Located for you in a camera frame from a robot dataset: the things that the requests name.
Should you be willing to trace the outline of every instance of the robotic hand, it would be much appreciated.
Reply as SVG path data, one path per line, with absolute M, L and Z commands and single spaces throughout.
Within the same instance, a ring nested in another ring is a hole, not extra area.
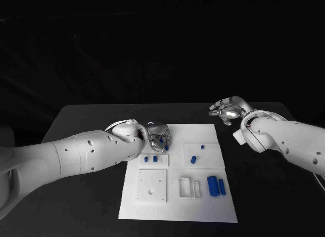
M 0 147 L 0 219 L 44 184 L 132 161 L 148 143 L 158 152 L 167 152 L 172 143 L 168 125 L 126 120 L 106 131 L 32 146 Z
M 239 96 L 220 100 L 210 109 L 210 115 L 220 116 L 227 126 L 231 126 L 231 119 L 243 119 L 233 134 L 240 145 L 247 143 L 257 152 L 278 150 L 289 162 L 325 177 L 324 128 L 288 121 L 278 113 L 255 109 Z

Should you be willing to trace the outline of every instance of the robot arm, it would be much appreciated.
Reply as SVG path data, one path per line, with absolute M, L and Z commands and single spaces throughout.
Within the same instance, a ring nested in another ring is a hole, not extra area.
M 44 184 L 133 160 L 148 143 L 164 153 L 171 145 L 168 125 L 151 122 L 145 126 L 128 120 L 113 130 L 84 132 L 27 147 L 0 147 L 0 219 Z
M 240 130 L 234 138 L 240 145 L 249 144 L 255 151 L 278 150 L 295 165 L 325 177 L 325 129 L 288 121 L 275 112 L 256 110 L 249 103 L 233 96 L 218 101 L 210 115 L 220 116 L 224 124 L 230 119 L 242 118 Z

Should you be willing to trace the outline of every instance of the small blue object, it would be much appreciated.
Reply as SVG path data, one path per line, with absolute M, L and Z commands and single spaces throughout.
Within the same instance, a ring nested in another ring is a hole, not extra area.
M 193 156 L 193 158 L 191 158 L 191 163 L 194 164 L 195 162 L 197 162 L 197 157 Z
M 223 179 L 218 179 L 218 182 L 220 182 L 221 194 L 226 195 L 226 188 L 224 188 L 224 182 L 223 182 Z
M 210 184 L 211 196 L 220 196 L 221 193 L 220 193 L 218 182 L 217 182 L 216 176 L 208 177 L 208 184 Z

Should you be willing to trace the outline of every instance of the black table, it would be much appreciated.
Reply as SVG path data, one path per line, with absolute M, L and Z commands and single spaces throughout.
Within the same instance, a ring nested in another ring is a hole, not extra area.
M 233 137 L 240 120 L 233 120 L 231 127 L 226 126 L 218 117 L 208 116 L 211 104 L 70 105 L 61 110 L 42 142 L 104 130 L 126 119 L 214 123 L 239 224 L 119 220 L 128 167 L 122 162 L 96 173 L 41 186 L 0 221 L 0 237 L 325 233 L 325 193 L 312 173 L 291 164 L 278 151 L 257 153 L 247 144 L 240 146 Z M 295 120 L 282 103 L 252 105 Z

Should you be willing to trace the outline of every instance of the blue block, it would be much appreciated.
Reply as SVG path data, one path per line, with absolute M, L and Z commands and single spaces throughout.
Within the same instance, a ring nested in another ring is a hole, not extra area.
M 193 156 L 193 158 L 191 158 L 191 163 L 194 164 L 195 162 L 197 162 L 197 157 Z
M 224 182 L 223 182 L 223 179 L 218 179 L 218 182 L 220 182 L 221 194 L 226 195 L 226 188 L 224 188 Z
M 217 182 L 216 176 L 208 177 L 208 184 L 210 184 L 211 196 L 220 196 L 221 193 L 220 193 L 218 182 Z

